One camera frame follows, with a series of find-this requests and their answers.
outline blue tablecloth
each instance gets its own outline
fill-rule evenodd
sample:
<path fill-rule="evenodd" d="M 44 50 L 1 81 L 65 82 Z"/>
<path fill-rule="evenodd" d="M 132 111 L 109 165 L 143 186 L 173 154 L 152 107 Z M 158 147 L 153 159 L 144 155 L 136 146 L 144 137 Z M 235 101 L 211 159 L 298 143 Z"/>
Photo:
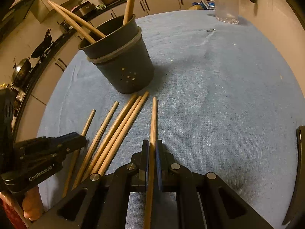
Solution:
<path fill-rule="evenodd" d="M 296 177 L 295 130 L 305 123 L 303 94 L 281 54 L 245 19 L 230 25 L 211 11 L 157 14 L 137 24 L 155 75 L 140 92 L 149 90 L 149 99 L 107 173 L 128 163 L 149 138 L 156 96 L 158 138 L 176 160 L 193 172 L 217 173 L 274 228 L 281 228 Z M 110 124 L 128 98 L 79 51 L 51 96 L 38 135 L 81 132 L 96 109 L 87 134 L 92 141 L 114 101 L 120 105 Z M 40 184 L 46 207 L 61 199 L 70 159 Z M 177 228 L 175 195 L 157 193 L 154 199 L 153 228 Z M 143 207 L 144 194 L 131 194 L 126 228 L 142 228 Z"/>

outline blue fabric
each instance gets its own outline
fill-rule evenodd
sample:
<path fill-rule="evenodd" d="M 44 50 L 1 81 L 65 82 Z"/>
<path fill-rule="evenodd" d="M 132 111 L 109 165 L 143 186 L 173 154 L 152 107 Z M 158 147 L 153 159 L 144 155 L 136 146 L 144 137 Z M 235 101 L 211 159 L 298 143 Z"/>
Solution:
<path fill-rule="evenodd" d="M 274 228 L 282 228 L 294 189 L 295 130 L 305 122 L 305 100 L 281 54 L 245 19 L 226 24 L 211 11 L 157 14 L 137 19 L 137 24 L 155 76 L 139 92 L 149 90 L 150 96 L 107 173 L 129 163 L 149 138 L 156 96 L 158 139 L 177 162 L 200 174 L 215 172 Z M 87 134 L 91 142 L 114 101 L 120 105 L 110 124 L 128 98 L 79 51 L 52 94 L 38 135 L 81 132 L 96 109 Z M 85 153 L 83 149 L 77 168 Z M 40 184 L 45 206 L 61 199 L 70 159 Z M 177 228 L 174 199 L 174 194 L 156 193 L 153 228 Z M 131 194 L 126 228 L 142 228 L 143 207 L 144 194 Z"/>

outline wooden stick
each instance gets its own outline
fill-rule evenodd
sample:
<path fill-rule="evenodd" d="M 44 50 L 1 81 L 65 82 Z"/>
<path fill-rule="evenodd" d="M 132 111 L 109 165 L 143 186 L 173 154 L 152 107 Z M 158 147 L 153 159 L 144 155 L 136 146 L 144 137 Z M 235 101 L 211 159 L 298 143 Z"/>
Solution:
<path fill-rule="evenodd" d="M 148 164 L 148 187 L 146 192 L 144 210 L 144 229 L 150 229 L 151 213 L 153 207 L 153 181 L 155 176 L 155 148 L 157 137 L 157 99 L 152 99 L 152 119 L 149 139 L 149 164 Z"/>
<path fill-rule="evenodd" d="M 118 138 L 115 140 L 111 150 L 109 151 L 107 157 L 105 158 L 102 166 L 100 167 L 98 173 L 102 176 L 105 172 L 106 169 L 108 168 L 111 160 L 113 159 L 116 151 L 118 150 L 119 146 L 121 145 L 124 137 L 126 136 L 129 128 L 131 127 L 133 121 L 135 120 L 137 114 L 140 112 L 146 98 L 148 97 L 148 91 L 145 92 L 145 94 L 143 95 L 143 97 L 141 98 L 140 102 L 138 103 L 137 107 L 135 108 L 135 110 L 133 111 L 132 115 L 130 116 L 130 118 L 128 119 L 127 123 L 125 124 L 125 126 L 123 127 L 122 131 L 120 132 Z"/>
<path fill-rule="evenodd" d="M 18 204 L 18 201 L 15 199 L 14 196 L 12 196 L 12 194 L 9 191 L 3 190 L 1 191 L 1 193 L 6 196 L 9 200 L 12 201 L 12 207 L 13 209 L 17 212 L 17 214 L 19 215 L 19 217 L 22 219 L 22 221 L 24 222 L 26 227 L 30 227 L 32 225 L 32 222 L 29 219 L 26 219 L 24 217 L 24 211 L 23 209 L 20 207 L 20 205 Z"/>
<path fill-rule="evenodd" d="M 66 8 L 56 4 L 55 2 L 51 2 L 53 3 L 55 6 L 57 6 L 58 8 L 60 8 L 62 11 L 64 11 L 67 15 L 69 15 L 72 19 L 74 19 L 75 21 L 79 22 L 80 24 L 82 24 L 84 27 L 88 28 L 91 32 L 95 33 L 97 36 L 104 38 L 106 37 L 105 34 L 103 34 L 100 30 L 98 30 L 97 28 L 95 28 L 94 26 L 92 26 L 90 23 L 86 22 L 85 20 L 83 20 L 82 18 L 80 18 L 79 16 L 77 16 L 76 14 L 72 13 L 71 11 L 67 10 Z"/>
<path fill-rule="evenodd" d="M 132 18 L 134 5 L 135 5 L 135 0 L 127 0 L 124 19 L 123 19 L 123 26 Z"/>
<path fill-rule="evenodd" d="M 69 24 L 74 27 L 76 31 L 78 31 L 86 40 L 88 40 L 91 44 L 94 44 L 96 41 L 83 30 L 73 19 L 71 19 L 67 14 L 65 14 L 61 9 L 55 6 L 51 1 L 48 0 L 48 3 L 52 6 L 52 8 L 59 13 Z"/>
<path fill-rule="evenodd" d="M 138 97 L 137 93 L 134 93 L 131 98 L 129 99 L 129 101 L 125 104 L 125 106 L 123 107 L 123 109 L 121 110 L 121 112 L 119 113 L 119 115 L 117 116 L 117 118 L 115 119 L 114 123 L 112 124 L 111 128 L 109 129 L 107 135 L 105 136 L 103 142 L 100 144 L 96 154 L 94 155 L 93 160 L 91 161 L 91 163 L 88 166 L 88 169 L 86 170 L 84 176 L 83 176 L 83 180 L 85 180 L 86 178 L 89 177 L 92 169 L 94 168 L 97 160 L 99 159 L 100 155 L 102 154 L 103 150 L 105 149 L 106 145 L 108 144 L 108 142 L 110 141 L 111 137 L 113 136 L 113 134 L 115 133 L 115 131 L 117 130 L 117 128 L 119 127 L 119 125 L 121 124 L 121 122 L 123 121 L 124 117 L 126 116 L 127 112 L 130 110 L 130 108 L 132 107 L 132 104 L 134 104 L 136 98 Z"/>
<path fill-rule="evenodd" d="M 92 119 L 94 117 L 95 112 L 96 112 L 96 110 L 92 109 L 92 111 L 91 111 L 91 113 L 89 115 L 89 118 L 87 119 L 87 122 L 86 122 L 86 124 L 85 124 L 85 126 L 83 128 L 83 131 L 81 132 L 82 136 L 86 136 L 86 134 L 88 132 L 88 129 L 89 129 L 89 126 L 91 124 L 91 121 L 92 121 Z M 71 158 L 71 163 L 70 163 L 70 168 L 69 168 L 69 172 L 68 172 L 68 177 L 66 179 L 65 186 L 63 188 L 63 198 L 68 193 L 69 184 L 70 184 L 70 180 L 71 180 L 71 177 L 72 177 L 72 172 L 73 172 L 74 166 L 76 164 L 76 160 L 78 158 L 79 152 L 80 152 L 80 149 L 73 152 L 73 155 L 72 155 L 72 158 Z"/>
<path fill-rule="evenodd" d="M 97 173 L 102 166 L 102 163 L 104 162 L 105 158 L 107 157 L 107 154 L 109 153 L 111 147 L 113 146 L 115 140 L 119 136 L 120 132 L 122 131 L 123 127 L 125 126 L 126 122 L 132 115 L 132 112 L 135 110 L 137 107 L 138 103 L 140 102 L 142 96 L 139 96 L 138 99 L 135 101 L 135 103 L 132 105 L 132 108 L 129 110 L 125 118 L 123 119 L 122 123 L 118 127 L 118 129 L 115 131 L 114 135 L 112 136 L 111 140 L 107 144 L 106 148 L 103 150 L 103 153 L 101 154 L 100 158 L 98 159 L 97 163 L 95 164 L 93 170 L 91 171 L 91 174 Z"/>
<path fill-rule="evenodd" d="M 118 101 L 116 101 L 113 104 L 113 106 L 110 109 L 108 115 L 106 116 L 104 122 L 102 123 L 100 129 L 98 130 L 94 140 L 92 141 L 92 143 L 91 143 L 91 145 L 89 147 L 89 150 L 87 151 L 87 154 L 86 154 L 85 158 L 83 159 L 83 162 L 82 162 L 82 164 L 80 166 L 80 169 L 79 169 L 79 171 L 77 173 L 77 176 L 76 176 L 76 179 L 75 179 L 74 184 L 72 186 L 72 189 L 76 188 L 80 184 L 80 179 L 83 176 L 83 173 L 84 173 L 84 171 L 85 171 L 85 169 L 87 167 L 87 164 L 88 164 L 90 158 L 92 157 L 92 154 L 95 151 L 95 149 L 97 147 L 97 144 L 100 141 L 100 139 L 101 139 L 101 137 L 102 137 L 102 135 L 103 135 L 103 133 L 104 133 L 104 131 L 105 131 L 109 121 L 111 120 L 111 118 L 112 118 L 112 116 L 113 116 L 113 114 L 114 114 L 118 104 L 119 104 Z"/>

